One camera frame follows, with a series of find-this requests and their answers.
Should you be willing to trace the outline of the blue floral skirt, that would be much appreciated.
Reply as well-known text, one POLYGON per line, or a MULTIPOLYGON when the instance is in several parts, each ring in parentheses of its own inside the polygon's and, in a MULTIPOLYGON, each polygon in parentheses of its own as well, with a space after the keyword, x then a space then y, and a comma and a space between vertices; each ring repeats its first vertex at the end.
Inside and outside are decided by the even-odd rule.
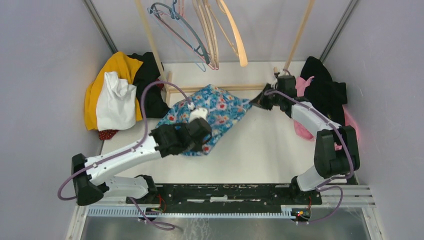
MULTIPOLYGON (((217 142, 237 124, 251 109, 252 105, 246 98, 239 98, 230 92, 209 84, 188 96, 195 107, 208 110, 207 122, 211 126, 211 140, 202 146, 202 151, 186 151, 184 156, 206 156, 217 142)), ((168 113, 158 122, 161 125, 188 123, 191 111, 187 100, 183 99, 173 104, 168 113)))

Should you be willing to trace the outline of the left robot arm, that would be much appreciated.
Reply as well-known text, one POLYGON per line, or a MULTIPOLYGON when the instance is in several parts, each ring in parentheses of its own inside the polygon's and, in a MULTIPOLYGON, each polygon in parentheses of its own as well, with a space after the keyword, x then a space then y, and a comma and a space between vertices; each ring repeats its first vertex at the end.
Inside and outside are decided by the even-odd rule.
POLYGON ((151 176, 121 177, 118 174, 170 155, 199 152, 211 138, 211 126, 205 119, 197 118, 189 123, 163 124, 153 129, 144 141, 136 141, 103 155, 74 155, 71 175, 76 203, 88 206, 110 197, 128 197, 152 203, 158 191, 151 176))

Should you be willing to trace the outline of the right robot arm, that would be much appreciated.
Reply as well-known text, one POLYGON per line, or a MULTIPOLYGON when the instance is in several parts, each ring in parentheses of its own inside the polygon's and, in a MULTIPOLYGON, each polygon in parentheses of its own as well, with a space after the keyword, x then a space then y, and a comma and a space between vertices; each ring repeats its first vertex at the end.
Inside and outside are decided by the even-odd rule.
POLYGON ((297 95, 296 79, 281 75, 275 84, 267 83, 249 103, 255 107, 272 110, 274 106, 304 126, 315 138, 313 165, 293 178, 289 199, 302 204, 309 191, 319 190, 333 180, 350 179, 360 167, 356 130, 342 126, 320 113, 305 97, 297 95))

